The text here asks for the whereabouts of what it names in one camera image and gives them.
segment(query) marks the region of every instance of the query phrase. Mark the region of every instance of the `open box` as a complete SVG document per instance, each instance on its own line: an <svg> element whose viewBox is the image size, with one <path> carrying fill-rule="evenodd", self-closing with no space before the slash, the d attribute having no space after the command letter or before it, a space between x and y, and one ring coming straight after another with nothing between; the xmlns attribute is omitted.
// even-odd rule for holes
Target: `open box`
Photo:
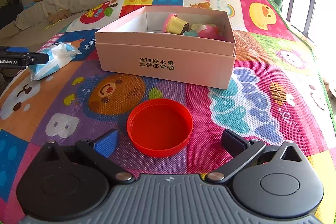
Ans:
<svg viewBox="0 0 336 224"><path fill-rule="evenodd" d="M174 13L189 22L213 23L225 41L162 33ZM236 41L227 13L181 6L145 6L95 32L102 70L227 89Z"/></svg>

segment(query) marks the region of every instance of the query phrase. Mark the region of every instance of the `yellow toy cup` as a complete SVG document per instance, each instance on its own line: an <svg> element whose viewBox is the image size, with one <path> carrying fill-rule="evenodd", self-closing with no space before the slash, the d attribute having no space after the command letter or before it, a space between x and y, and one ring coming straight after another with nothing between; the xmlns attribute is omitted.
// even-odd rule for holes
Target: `yellow toy cup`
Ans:
<svg viewBox="0 0 336 224"><path fill-rule="evenodd" d="M162 32L180 34L189 30L189 23L180 19L175 14L170 14L163 24Z"/></svg>

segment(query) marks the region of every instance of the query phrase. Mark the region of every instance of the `metal screw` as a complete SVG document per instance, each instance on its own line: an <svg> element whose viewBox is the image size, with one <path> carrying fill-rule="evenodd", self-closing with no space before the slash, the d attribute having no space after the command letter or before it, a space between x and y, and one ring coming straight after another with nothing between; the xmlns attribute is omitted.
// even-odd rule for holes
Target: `metal screw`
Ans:
<svg viewBox="0 0 336 224"><path fill-rule="evenodd" d="M117 180L120 180L120 181L128 181L128 180L132 179L133 176L132 176L132 174L130 174L130 173L127 173L127 172L121 172L121 173L117 173L117 174L115 175L115 178L116 178Z"/></svg>
<svg viewBox="0 0 336 224"><path fill-rule="evenodd" d="M225 178L224 174L219 172L211 172L208 174L208 178L213 181L220 181Z"/></svg>

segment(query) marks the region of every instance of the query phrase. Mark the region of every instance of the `gray ribbed plate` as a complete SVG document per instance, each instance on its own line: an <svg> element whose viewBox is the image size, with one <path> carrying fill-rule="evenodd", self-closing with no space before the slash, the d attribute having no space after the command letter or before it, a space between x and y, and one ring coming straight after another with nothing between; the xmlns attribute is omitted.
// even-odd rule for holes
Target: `gray ribbed plate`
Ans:
<svg viewBox="0 0 336 224"><path fill-rule="evenodd" d="M25 217L20 224L46 223ZM204 182L199 175L141 175L116 186L90 214L69 224L322 224L313 215L289 221L263 219L244 211L226 187Z"/></svg>

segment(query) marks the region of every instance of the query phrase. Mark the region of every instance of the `cartoon bear face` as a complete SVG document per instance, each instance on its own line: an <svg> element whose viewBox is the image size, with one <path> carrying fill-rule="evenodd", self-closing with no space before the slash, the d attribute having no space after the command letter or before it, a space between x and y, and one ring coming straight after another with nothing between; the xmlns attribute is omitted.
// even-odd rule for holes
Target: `cartoon bear face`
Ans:
<svg viewBox="0 0 336 224"><path fill-rule="evenodd" d="M89 98L89 109L104 115L117 115L134 108L144 96L146 85L135 75L113 74L104 78Z"/></svg>
<svg viewBox="0 0 336 224"><path fill-rule="evenodd" d="M15 111L27 111L30 104L26 101L40 91L40 81L32 81L29 74L7 97L0 109L2 120Z"/></svg>

